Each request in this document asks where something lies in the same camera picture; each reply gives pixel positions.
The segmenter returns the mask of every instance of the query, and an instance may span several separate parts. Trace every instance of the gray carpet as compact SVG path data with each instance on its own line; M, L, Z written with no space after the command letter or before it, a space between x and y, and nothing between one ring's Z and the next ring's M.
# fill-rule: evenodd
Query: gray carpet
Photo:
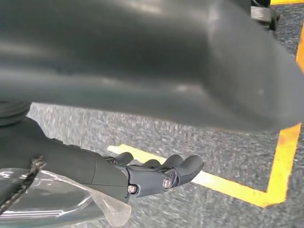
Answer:
M304 21L303 5L279 6L278 36L296 53ZM210 132L126 114L35 104L29 116L49 137L101 154L109 145L125 143L159 156L198 154L211 174L266 190L278 133ZM302 228L304 223L304 143L301 136L285 203L261 209L195 184L164 195L131 200L124 228ZM83 227L107 227L91 223Z

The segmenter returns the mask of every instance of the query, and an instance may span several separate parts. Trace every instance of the yellow floor marking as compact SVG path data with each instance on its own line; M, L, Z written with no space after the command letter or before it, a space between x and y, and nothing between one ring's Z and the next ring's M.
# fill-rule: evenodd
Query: yellow floor marking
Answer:
M304 3L304 0L272 0L272 5Z
M302 71L304 71L303 38L304 29L302 28L296 54L296 62ZM293 158L296 154L300 131L301 123L280 131L267 192L252 189L204 171L200 172L192 180L192 182L263 208L284 202L287 197L288 181L292 172ZM108 150L117 154L131 152L134 159L141 163L145 163L150 159L156 159L161 163L165 161L165 158L141 151L125 144L109 146Z

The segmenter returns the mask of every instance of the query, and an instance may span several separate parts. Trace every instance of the clear plastic sheet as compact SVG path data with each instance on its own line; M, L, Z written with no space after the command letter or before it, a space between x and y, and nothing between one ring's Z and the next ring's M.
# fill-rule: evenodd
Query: clear plastic sheet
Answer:
M28 170L1 169L0 199L26 178ZM0 216L2 228L62 227L106 219L120 227L131 206L49 171L39 172L17 202Z

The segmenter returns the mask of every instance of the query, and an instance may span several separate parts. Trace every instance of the bolt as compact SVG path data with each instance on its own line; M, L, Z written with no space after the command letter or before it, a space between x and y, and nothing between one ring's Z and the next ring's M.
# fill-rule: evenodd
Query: bolt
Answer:
M127 186L127 192L131 193L131 194L134 194L135 192L137 191L137 188L136 186L134 185L129 185Z
M164 190L169 190L171 187L171 179L165 178L162 184Z

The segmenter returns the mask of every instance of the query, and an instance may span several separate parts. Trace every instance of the black cable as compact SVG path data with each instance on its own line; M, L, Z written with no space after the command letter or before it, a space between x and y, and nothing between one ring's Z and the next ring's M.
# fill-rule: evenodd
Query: black cable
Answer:
M43 161L42 157L38 159L32 159L26 178L24 179L22 184L16 187L16 189L0 204L0 216L29 189L37 176L37 174L45 164L46 163Z

